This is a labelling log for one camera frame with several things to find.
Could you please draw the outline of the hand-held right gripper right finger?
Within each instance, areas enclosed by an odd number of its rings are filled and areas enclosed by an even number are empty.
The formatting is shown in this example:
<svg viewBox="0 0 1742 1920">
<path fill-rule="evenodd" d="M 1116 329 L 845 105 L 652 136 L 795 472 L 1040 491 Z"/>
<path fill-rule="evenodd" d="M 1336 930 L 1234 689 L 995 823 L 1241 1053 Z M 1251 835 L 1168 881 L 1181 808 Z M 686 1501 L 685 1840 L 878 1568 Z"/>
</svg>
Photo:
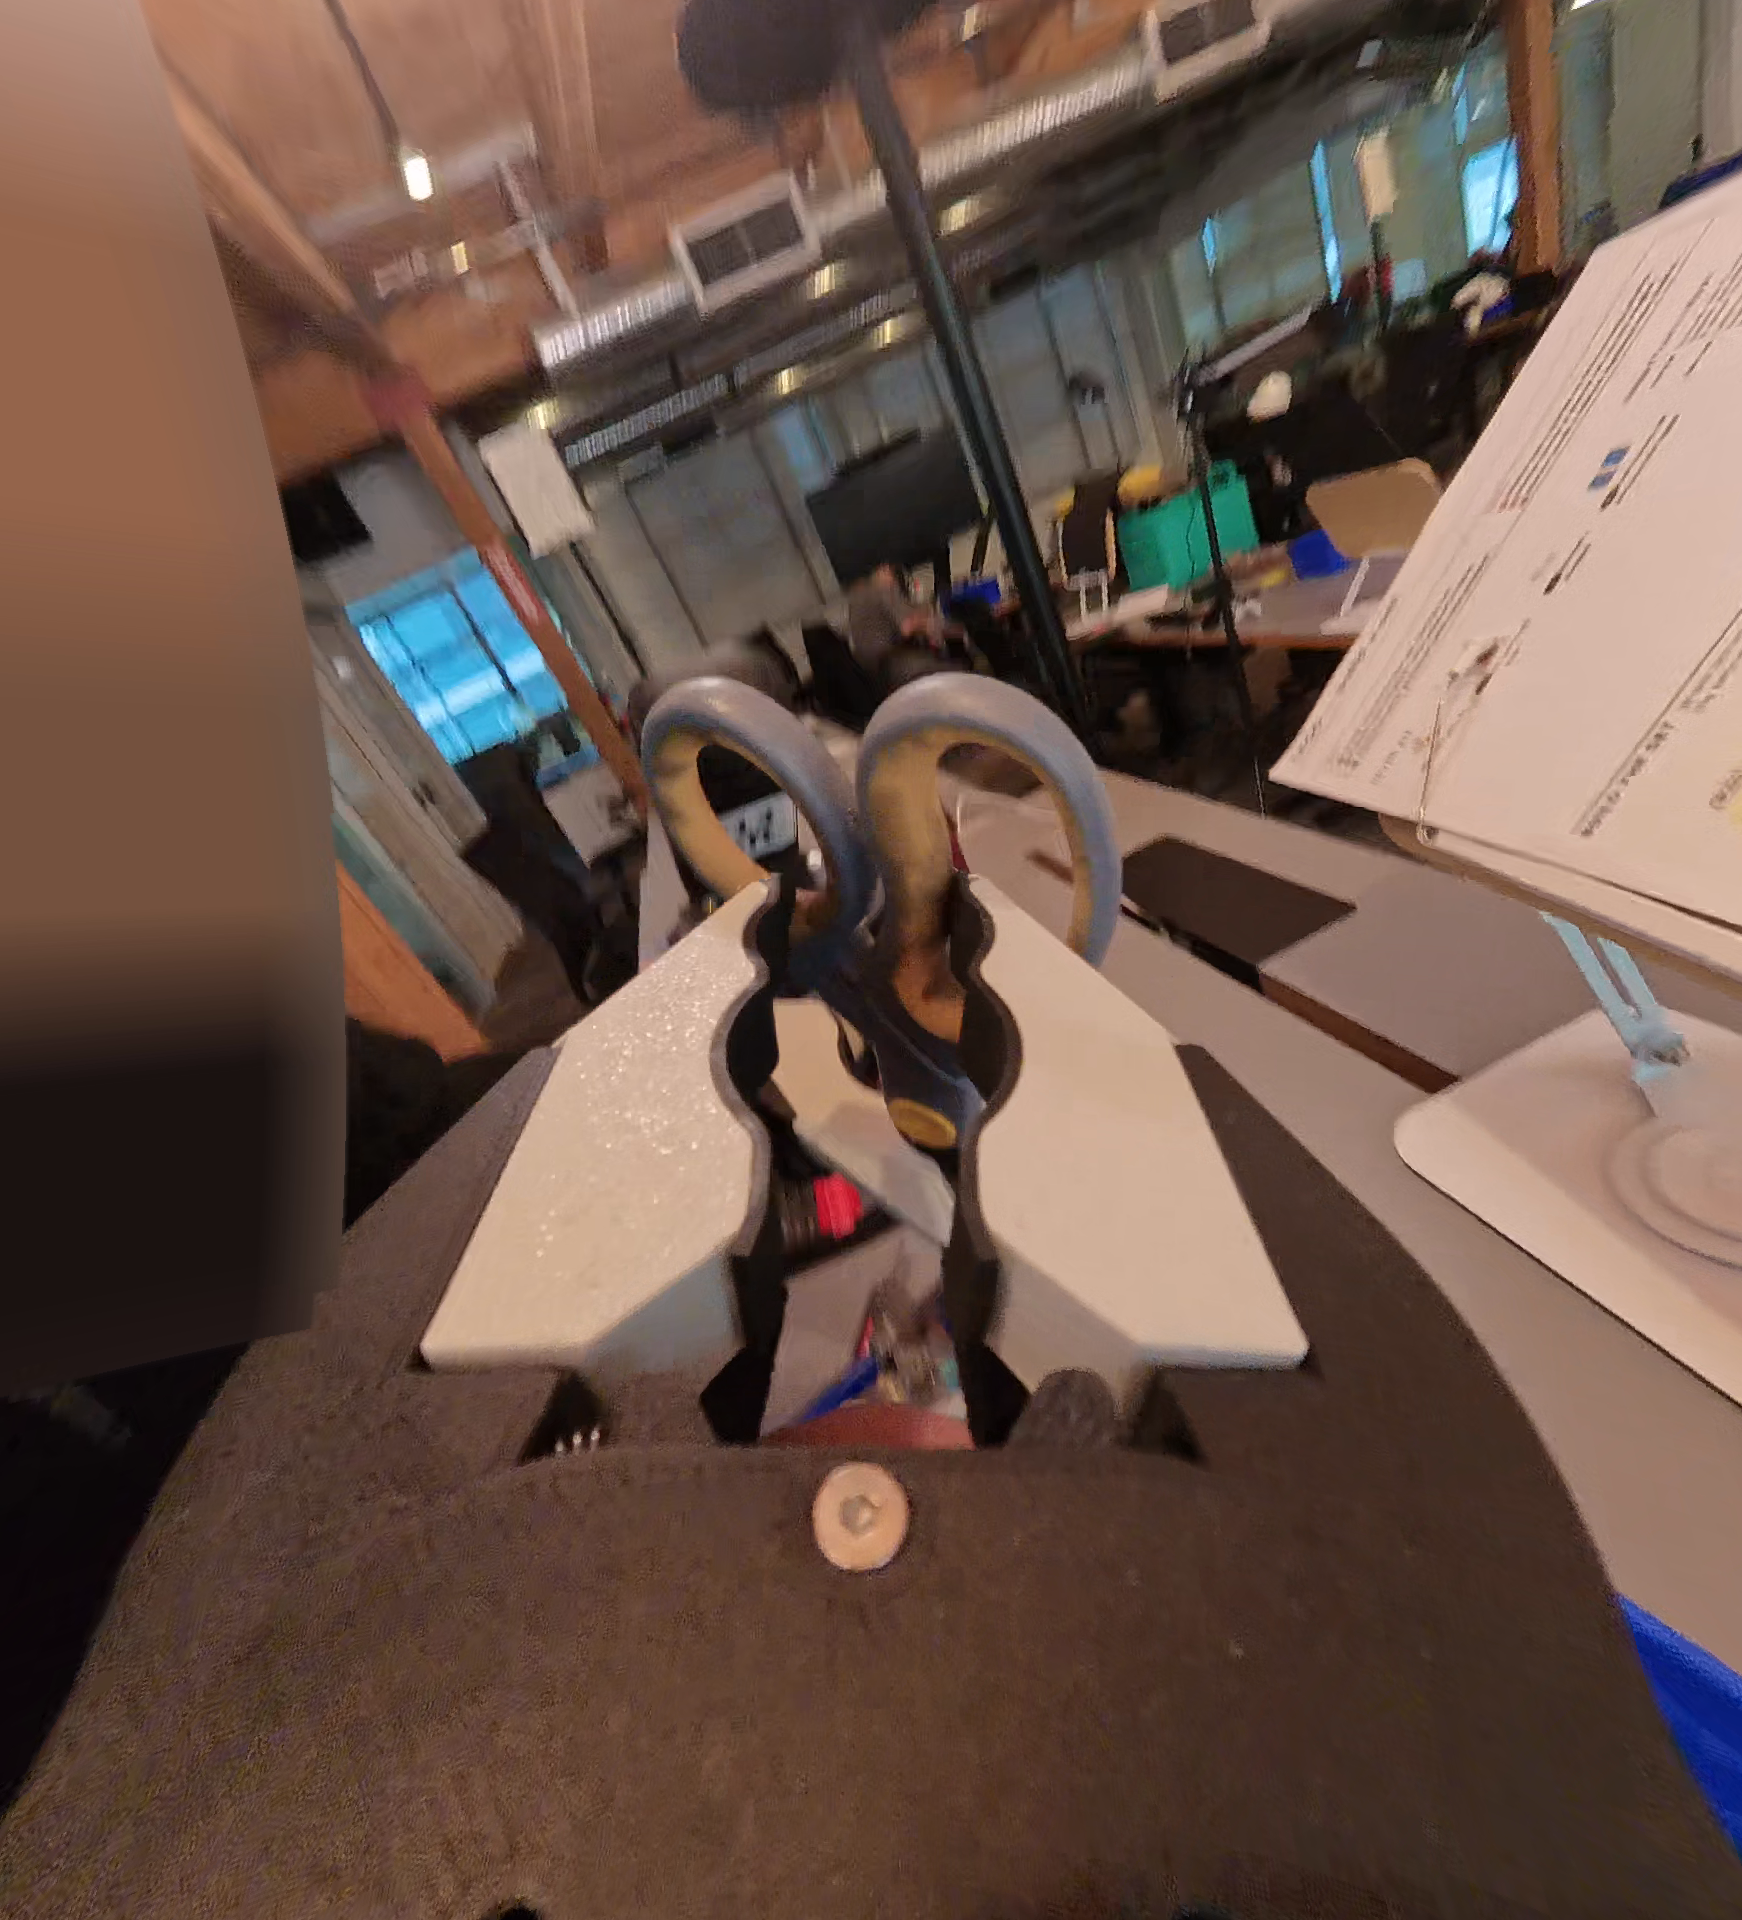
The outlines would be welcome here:
<svg viewBox="0 0 1742 1920">
<path fill-rule="evenodd" d="M 957 877 L 957 1145 L 943 1307 L 978 1444 L 1061 1372 L 1132 1415 L 1168 1370 L 1311 1344 L 1170 1032 L 986 877 Z"/>
</svg>

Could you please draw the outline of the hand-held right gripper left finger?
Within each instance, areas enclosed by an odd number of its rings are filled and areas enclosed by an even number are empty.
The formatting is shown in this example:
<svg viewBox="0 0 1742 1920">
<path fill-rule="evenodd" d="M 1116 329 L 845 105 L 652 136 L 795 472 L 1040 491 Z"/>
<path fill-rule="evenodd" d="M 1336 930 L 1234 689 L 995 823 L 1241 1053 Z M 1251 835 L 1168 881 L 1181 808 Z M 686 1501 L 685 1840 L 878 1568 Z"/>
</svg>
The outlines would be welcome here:
<svg viewBox="0 0 1742 1920">
<path fill-rule="evenodd" d="M 685 1377 L 755 1444 L 786 1257 L 761 1110 L 795 893 L 745 884 L 560 1038 L 420 1334 L 435 1372 L 548 1368 L 597 1402 Z"/>
</svg>

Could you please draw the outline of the grey orange handled scissors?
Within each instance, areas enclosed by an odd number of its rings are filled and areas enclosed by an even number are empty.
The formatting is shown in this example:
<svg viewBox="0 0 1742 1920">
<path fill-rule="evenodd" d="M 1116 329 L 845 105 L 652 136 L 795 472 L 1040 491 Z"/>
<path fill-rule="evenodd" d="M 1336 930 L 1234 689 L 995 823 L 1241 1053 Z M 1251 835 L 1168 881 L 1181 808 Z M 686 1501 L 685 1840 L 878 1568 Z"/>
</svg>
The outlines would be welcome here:
<svg viewBox="0 0 1742 1920">
<path fill-rule="evenodd" d="M 911 680 L 859 737 L 853 775 L 749 684 L 685 680 L 641 723 L 647 793 L 710 896 L 734 896 L 762 865 L 706 790 L 709 752 L 741 756 L 811 827 L 822 885 L 790 893 L 785 984 L 822 997 L 869 1046 L 895 1130 L 937 1160 L 974 1134 L 984 1106 L 961 1056 L 970 936 L 937 788 L 944 756 L 966 746 L 1006 754 L 1049 790 L 1074 873 L 1066 947 L 1099 965 L 1123 900 L 1116 821 L 1081 738 L 1032 694 L 966 673 Z"/>
</svg>

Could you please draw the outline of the green storage crate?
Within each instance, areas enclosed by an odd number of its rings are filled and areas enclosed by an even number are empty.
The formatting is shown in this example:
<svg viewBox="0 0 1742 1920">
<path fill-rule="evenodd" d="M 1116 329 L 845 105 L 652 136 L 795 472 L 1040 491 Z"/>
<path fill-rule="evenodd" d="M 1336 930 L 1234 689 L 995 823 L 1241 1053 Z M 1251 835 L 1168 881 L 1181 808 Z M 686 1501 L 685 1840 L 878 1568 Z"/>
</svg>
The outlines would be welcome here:
<svg viewBox="0 0 1742 1920">
<path fill-rule="evenodd" d="M 1223 559 L 1264 545 L 1251 485 L 1236 463 L 1219 460 L 1210 468 L 1210 500 L 1210 521 L 1197 481 L 1168 496 L 1119 508 L 1116 558 L 1123 564 L 1126 588 L 1189 588 L 1209 579 L 1212 573 L 1210 529 L 1215 529 Z"/>
</svg>

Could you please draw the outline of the printed instruction sheet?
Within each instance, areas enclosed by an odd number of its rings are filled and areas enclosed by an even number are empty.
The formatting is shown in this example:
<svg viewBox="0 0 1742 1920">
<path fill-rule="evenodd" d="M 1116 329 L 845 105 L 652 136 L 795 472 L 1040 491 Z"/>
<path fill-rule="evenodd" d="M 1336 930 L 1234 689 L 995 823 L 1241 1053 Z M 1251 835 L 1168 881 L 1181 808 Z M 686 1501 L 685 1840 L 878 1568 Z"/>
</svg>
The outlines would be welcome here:
<svg viewBox="0 0 1742 1920">
<path fill-rule="evenodd" d="M 1273 779 L 1742 930 L 1742 170 L 1590 254 Z"/>
</svg>

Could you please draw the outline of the black tripod pole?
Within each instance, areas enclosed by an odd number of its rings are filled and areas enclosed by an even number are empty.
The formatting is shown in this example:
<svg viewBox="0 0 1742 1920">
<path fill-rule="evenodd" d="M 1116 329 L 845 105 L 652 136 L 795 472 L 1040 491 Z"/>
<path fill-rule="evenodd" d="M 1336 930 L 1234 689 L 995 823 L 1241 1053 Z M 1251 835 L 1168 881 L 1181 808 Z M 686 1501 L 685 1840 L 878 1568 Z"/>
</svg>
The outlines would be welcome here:
<svg viewBox="0 0 1742 1920">
<path fill-rule="evenodd" d="M 1080 738 L 1090 738 L 1090 710 L 1045 552 L 887 70 L 887 41 L 922 13 L 924 4 L 873 1 L 686 1 L 676 18 L 676 61 L 694 100 L 710 113 L 768 114 L 814 105 L 834 87 L 853 96 L 916 296 L 948 368 L 957 426 L 1002 534 L 1037 676 Z"/>
</svg>

